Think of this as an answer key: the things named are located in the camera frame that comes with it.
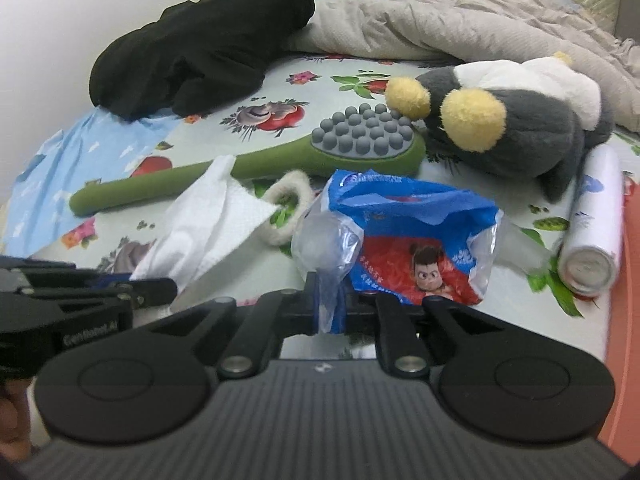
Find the left hand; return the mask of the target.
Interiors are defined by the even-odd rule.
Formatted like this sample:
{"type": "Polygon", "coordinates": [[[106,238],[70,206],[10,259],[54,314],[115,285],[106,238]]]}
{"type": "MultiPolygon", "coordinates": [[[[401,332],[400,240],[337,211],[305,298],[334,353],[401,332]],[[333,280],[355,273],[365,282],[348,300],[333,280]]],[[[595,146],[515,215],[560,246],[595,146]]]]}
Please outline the left hand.
{"type": "Polygon", "coordinates": [[[17,379],[1,386],[1,454],[10,462],[20,462],[32,452],[27,396],[31,384],[30,379],[17,379]]]}

